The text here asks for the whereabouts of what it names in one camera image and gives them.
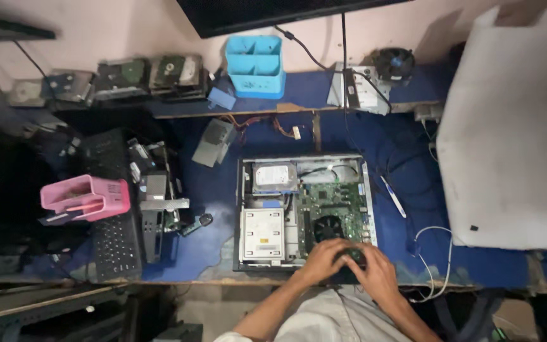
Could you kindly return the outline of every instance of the motherboard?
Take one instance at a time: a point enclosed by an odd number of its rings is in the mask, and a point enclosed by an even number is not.
[[[317,243],[329,238],[370,242],[365,194],[362,183],[302,184],[295,195],[301,257],[306,259]],[[348,254],[360,258],[358,250]]]

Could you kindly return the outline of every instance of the hand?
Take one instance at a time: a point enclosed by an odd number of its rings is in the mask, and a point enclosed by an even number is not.
[[[348,256],[342,256],[334,263],[335,256],[346,248],[351,248],[351,242],[343,238],[333,238],[317,244],[309,253],[308,261],[296,271],[291,279],[299,281],[304,286],[317,284],[329,278],[346,264]]]
[[[346,265],[354,272],[364,291],[386,312],[402,303],[404,297],[398,290],[396,270],[387,256],[371,244],[356,246],[362,250],[367,260],[366,270],[363,271],[351,258],[346,260]]]

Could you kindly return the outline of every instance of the stack of hard drives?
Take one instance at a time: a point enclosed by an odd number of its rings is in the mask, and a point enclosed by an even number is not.
[[[14,107],[43,107],[47,100],[90,106],[110,100],[205,100],[211,88],[209,72],[198,55],[163,55],[103,61],[96,74],[54,69],[41,80],[17,80],[8,96]]]

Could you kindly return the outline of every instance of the pink plastic basket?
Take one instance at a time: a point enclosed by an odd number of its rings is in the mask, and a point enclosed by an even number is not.
[[[130,209],[128,183],[125,180],[105,180],[83,175],[41,188],[41,206],[57,214],[65,209],[102,205],[82,209],[83,214],[73,220],[96,221],[105,217],[123,214]]]

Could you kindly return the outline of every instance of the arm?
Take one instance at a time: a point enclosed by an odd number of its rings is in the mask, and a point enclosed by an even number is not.
[[[442,342],[400,294],[396,270],[388,258],[373,245],[357,245],[367,260],[366,270],[363,271],[350,259],[346,260],[346,264],[369,296],[394,321],[398,329],[414,342]]]
[[[335,256],[351,244],[347,240],[336,238],[319,243],[309,253],[307,263],[278,290],[248,314],[234,332],[254,341],[271,339],[279,326],[286,310],[293,301],[299,298],[311,285],[329,278],[345,265],[346,258],[334,261]]]

